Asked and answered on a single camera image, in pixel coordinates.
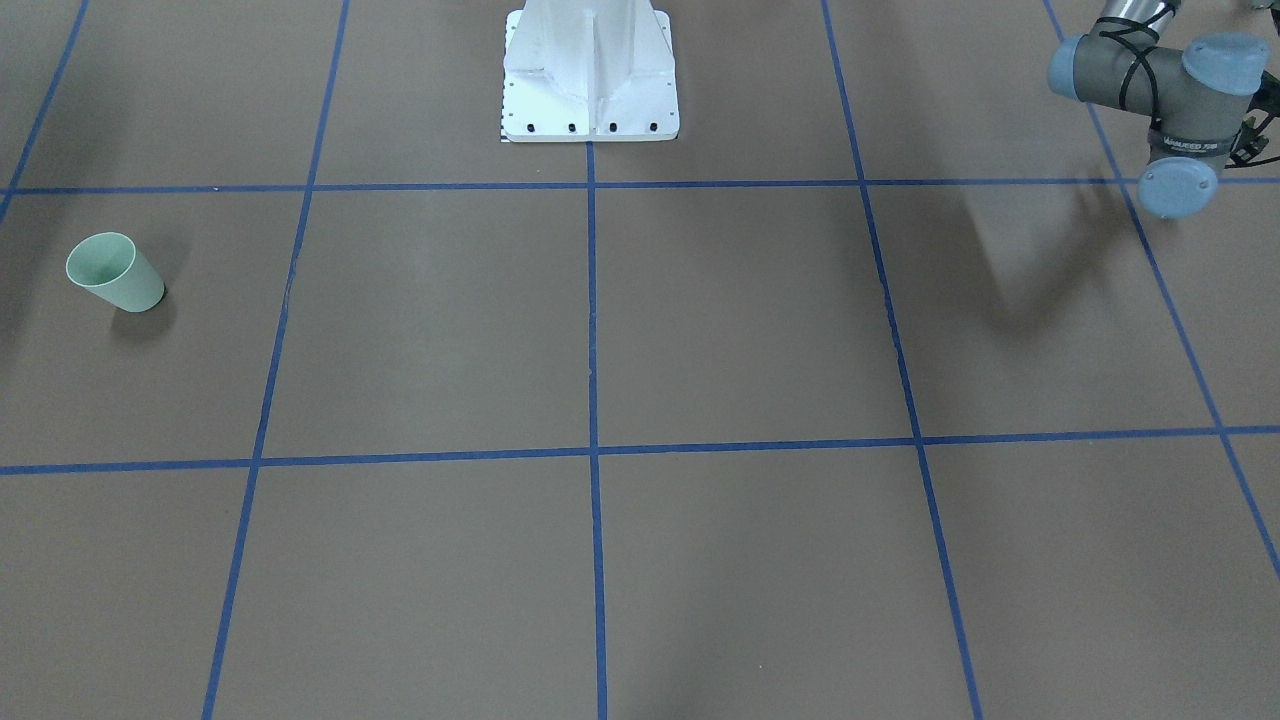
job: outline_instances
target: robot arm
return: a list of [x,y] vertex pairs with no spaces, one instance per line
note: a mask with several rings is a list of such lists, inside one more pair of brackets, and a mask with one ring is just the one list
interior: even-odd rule
[[[1059,47],[1048,72],[1059,95],[1151,118],[1151,161],[1138,179],[1138,200],[1164,218],[1203,209],[1228,160],[1253,164],[1280,101],[1275,78],[1265,72],[1270,47],[1257,37],[1226,32],[1198,37],[1187,51],[1160,47],[1160,33],[1180,5],[1108,0],[1088,35]],[[1242,127],[1253,109],[1268,118]]]

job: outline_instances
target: paper cup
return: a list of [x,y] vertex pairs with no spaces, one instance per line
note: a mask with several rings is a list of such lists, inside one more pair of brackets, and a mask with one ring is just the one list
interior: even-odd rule
[[141,313],[164,297],[164,281],[133,241],[118,232],[87,237],[67,256],[67,277],[115,305]]

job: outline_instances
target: white metal pedestal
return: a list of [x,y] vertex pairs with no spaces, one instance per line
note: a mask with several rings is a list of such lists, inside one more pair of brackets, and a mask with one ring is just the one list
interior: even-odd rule
[[649,0],[529,0],[507,15],[502,137],[673,140],[671,18]]

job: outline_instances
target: blue grid line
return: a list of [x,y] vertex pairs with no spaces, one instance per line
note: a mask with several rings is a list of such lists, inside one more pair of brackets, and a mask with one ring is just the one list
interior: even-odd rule
[[604,618],[604,511],[600,502],[600,402],[596,354],[596,273],[595,273],[595,143],[586,143],[586,295],[588,295],[588,427],[591,462],[591,559],[595,578],[595,714],[609,717],[609,676],[607,665],[607,624]]
[[388,192],[449,190],[586,190],[585,182],[375,182],[314,186],[316,192]]
[[239,571],[244,560],[244,541],[248,537],[250,519],[253,512],[253,496],[257,489],[259,469],[262,465],[262,446],[266,442],[266,428],[271,419],[271,400],[275,395],[275,379],[280,368],[280,355],[284,350],[284,333],[289,323],[289,295],[298,270],[298,255],[307,232],[307,218],[311,211],[312,187],[320,168],[320,152],[324,147],[325,128],[329,122],[329,106],[333,102],[333,87],[338,79],[338,63],[342,59],[342,41],[347,31],[347,15],[351,0],[342,0],[338,14],[338,31],[333,41],[333,56],[329,60],[329,77],[325,81],[324,101],[320,105],[320,119],[316,123],[315,145],[311,150],[311,167],[307,170],[307,190],[302,196],[302,209],[298,213],[298,228],[293,238],[293,254],[289,258],[289,273],[284,282],[284,296],[280,300],[280,316],[275,329],[275,345],[271,348],[271,364],[266,374],[266,387],[262,391],[262,411],[257,436],[253,439],[253,456],[244,482],[244,501],[241,506],[239,524],[236,529],[236,546],[232,551],[230,569],[227,574],[227,594],[223,598],[223,612],[218,623],[218,637],[214,642],[214,657],[209,669],[209,687],[205,691],[205,705],[201,720],[212,720],[214,703],[218,700],[218,683],[221,678],[223,657],[227,652],[227,638],[230,633],[232,612],[236,607],[236,589],[239,584]]
[[856,179],[600,181],[602,190],[691,190],[730,187],[855,187]]
[[[1280,425],[1228,425],[1222,429],[1233,436],[1280,434]],[[1216,437],[1217,428],[1133,428],[1123,430],[1062,430],[1042,433],[1002,433],[972,436],[923,436],[920,442],[931,445],[996,445],[1018,442],[1096,442],[1116,439],[1148,439],[1165,437]],[[477,460],[526,460],[538,457],[590,457],[626,455],[681,455],[704,452],[786,452],[792,450],[849,450],[872,447],[913,447],[914,437],[844,438],[844,439],[782,439],[753,442],[701,442],[658,445],[602,445],[591,447],[530,447],[517,450],[444,450],[431,452],[385,452],[367,455],[282,455],[262,457],[261,468],[301,468],[338,465],[383,465],[398,462],[461,462]],[[247,469],[250,457],[214,457],[201,460],[134,460],[119,462],[68,462],[45,465],[0,465],[0,477],[17,475],[70,475],[82,473],[147,473],[156,470],[205,470],[218,468]]]
[[[827,44],[831,47],[831,63],[836,73],[836,85],[840,88],[840,104],[845,113],[845,127],[849,131],[849,147],[854,155],[854,168],[858,179],[865,181],[863,169],[863,155],[858,146],[858,131],[854,127],[854,113],[849,104],[849,91],[845,85],[845,70],[840,63],[840,49],[836,45],[836,31],[831,22],[831,8],[827,0],[822,0],[823,22],[827,26]],[[867,232],[872,241],[872,252],[876,255],[876,274],[879,277],[881,287],[884,291],[884,315],[888,320],[890,336],[893,340],[893,351],[897,354],[897,372],[902,383],[902,398],[906,402],[906,414],[911,421],[911,439],[915,446],[916,461],[920,465],[920,479],[924,484],[924,497],[929,505],[929,520],[933,524],[933,541],[938,550],[938,564],[942,570],[942,580],[947,591],[947,603],[951,607],[951,624],[955,628],[956,647],[960,652],[960,662],[964,669],[965,685],[969,691],[969,707],[974,720],[983,720],[982,700],[978,696],[978,680],[973,670],[973,660],[969,653],[969,641],[964,629],[964,616],[960,612],[960,597],[956,593],[955,577],[951,571],[951,556],[947,552],[947,539],[942,529],[942,516],[938,511],[937,496],[933,491],[933,475],[929,471],[929,459],[924,450],[923,436],[920,433],[920,418],[915,407],[915,395],[911,392],[911,377],[906,368],[906,355],[902,351],[902,338],[899,333],[897,316],[893,311],[893,293],[890,290],[888,274],[884,270],[884,256],[881,252],[879,233],[876,229],[876,211],[872,208],[870,192],[863,182],[859,186],[863,200],[863,210],[867,214]]]
[[690,442],[672,445],[609,445],[600,455],[673,455],[699,452],[768,452],[787,450],[847,450],[855,447],[910,447],[914,438],[785,439],[767,442]]
[[[1057,33],[1059,42],[1061,42],[1064,38],[1062,26],[1057,20],[1057,13],[1053,12],[1053,3],[1052,0],[1042,1],[1044,4],[1044,10],[1048,13],[1050,20],[1053,23],[1053,31]],[[1107,163],[1111,164],[1111,172],[1116,178],[1121,178],[1123,173],[1120,172],[1120,164],[1116,161],[1115,152],[1111,149],[1111,142],[1107,140],[1107,132],[1102,127],[1102,120],[1098,118],[1097,108],[1091,104],[1088,105],[1088,110],[1089,118],[1093,120],[1093,128],[1097,131],[1098,140],[1102,142],[1102,151],[1107,156]],[[1204,406],[1208,409],[1210,416],[1213,419],[1213,428],[1219,439],[1222,442],[1222,450],[1226,452],[1226,459],[1231,465],[1231,471],[1235,473],[1235,480],[1240,486],[1240,493],[1244,496],[1244,502],[1249,509],[1249,514],[1253,516],[1253,524],[1262,539],[1262,546],[1266,548],[1267,556],[1271,560],[1271,569],[1275,571],[1276,578],[1280,579],[1280,553],[1276,552],[1276,546],[1271,539],[1271,533],[1267,529],[1266,520],[1263,520],[1262,511],[1258,509],[1257,500],[1253,497],[1253,489],[1249,487],[1249,480],[1244,475],[1244,469],[1240,466],[1240,461],[1235,455],[1235,448],[1231,446],[1230,433],[1226,432],[1226,427],[1222,423],[1222,415],[1219,413],[1217,404],[1213,401],[1213,393],[1210,392],[1208,380],[1204,378],[1199,360],[1196,356],[1196,348],[1192,346],[1190,336],[1183,325],[1183,319],[1178,313],[1178,306],[1174,304],[1174,296],[1169,291],[1169,284],[1165,282],[1165,274],[1160,270],[1160,263],[1156,261],[1156,254],[1151,247],[1151,241],[1147,237],[1147,229],[1142,224],[1142,218],[1138,215],[1138,208],[1125,184],[1120,186],[1120,193],[1124,196],[1125,206],[1129,210],[1129,218],[1133,220],[1133,227],[1138,232],[1138,240],[1142,242],[1142,250],[1147,255],[1147,264],[1151,265],[1151,273],[1156,279],[1156,286],[1160,288],[1160,295],[1165,301],[1165,307],[1169,310],[1169,316],[1172,319],[1174,328],[1178,331],[1178,338],[1183,343],[1183,351],[1187,355],[1187,361],[1190,364],[1192,373],[1196,375],[1196,383],[1199,386],[1201,395],[1204,398]]]
[[879,186],[1019,186],[1019,184],[1116,184],[1115,178],[920,178],[920,179],[868,179],[867,184]]
[[0,466],[0,477],[5,475],[69,475],[78,473],[133,473],[152,470],[210,470],[218,468],[247,469],[247,457],[214,460],[137,460],[124,462],[68,462],[61,465],[6,465]]
[[[1135,184],[1137,178],[867,178],[867,179],[710,179],[710,181],[599,181],[598,190],[695,190],[737,187],[982,187],[1052,184]],[[1226,184],[1276,184],[1280,178],[1222,178]],[[374,182],[316,184],[177,184],[119,187],[0,188],[13,196],[42,195],[202,195],[246,192],[447,192],[463,190],[586,190],[586,182]]]
[[1229,436],[1266,436],[1280,433],[1280,425],[1228,425],[1224,429]]
[[305,184],[173,184],[133,187],[24,187],[14,195],[193,195],[215,192],[303,192]]
[[1147,439],[1161,437],[1216,437],[1217,428],[1152,428],[1128,430],[1068,430],[1059,433],[996,433],[933,436],[924,445],[997,445],[1009,442],[1092,442],[1100,439]]
[[40,137],[40,128],[45,124],[45,118],[49,115],[49,108],[54,104],[54,95],[58,92],[58,85],[63,82],[63,76],[67,73],[67,64],[72,59],[72,50],[76,49],[76,40],[79,37],[79,31],[84,24],[84,14],[87,12],[88,0],[81,0],[79,10],[76,13],[76,22],[72,23],[72,31],[67,36],[67,45],[63,47],[63,55],[58,59],[58,69],[54,70],[54,77],[49,81],[49,90],[45,91],[45,99],[40,102],[40,110],[36,111],[36,122],[31,124],[31,132],[27,133],[27,142],[22,146],[22,155],[18,158],[18,165],[13,169],[13,177],[9,178],[9,191],[5,193],[4,199],[0,199],[0,223],[3,223],[5,215],[9,214],[9,204],[13,202],[14,191],[18,188],[18,183],[22,182],[22,173],[26,172],[27,163],[31,160],[31,151],[36,147],[36,138]]
[[536,447],[527,450],[447,450],[439,452],[387,452],[378,455],[305,455],[264,457],[264,468],[315,468],[332,465],[389,465],[402,462],[460,462],[470,460],[527,460],[531,457],[586,457],[588,447]]

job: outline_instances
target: floor tile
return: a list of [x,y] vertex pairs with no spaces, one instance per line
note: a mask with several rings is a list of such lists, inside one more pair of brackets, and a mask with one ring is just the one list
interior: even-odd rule
[[500,142],[506,19],[522,5],[353,3],[320,181],[586,179],[581,143]]
[[76,0],[0,5],[0,182],[9,184],[76,23]]
[[585,460],[268,469],[215,716],[594,717],[593,597]]
[[1217,438],[938,447],[986,716],[1268,717],[1277,579]]
[[1231,446],[1275,543],[1280,541],[1280,434],[1235,436]]
[[868,177],[1110,176],[1084,106],[1048,90],[1039,3],[831,10]]
[[585,193],[319,193],[275,455],[588,442]]
[[24,187],[302,183],[337,3],[95,0]]
[[1280,266],[1260,209],[1277,186],[1224,186],[1203,213],[1152,220],[1147,234],[1201,369],[1229,424],[1280,423]]
[[909,448],[602,460],[609,716],[968,717]]
[[604,443],[910,434],[852,188],[602,191]]
[[0,478],[0,715],[192,717],[244,470]]
[[855,177],[822,8],[662,0],[680,137],[599,143],[602,181]]
[[[0,464],[247,457],[289,268],[293,193],[19,197],[0,227]],[[73,286],[68,252],[132,237],[168,295]]]
[[925,434],[1211,424],[1114,188],[872,201]]

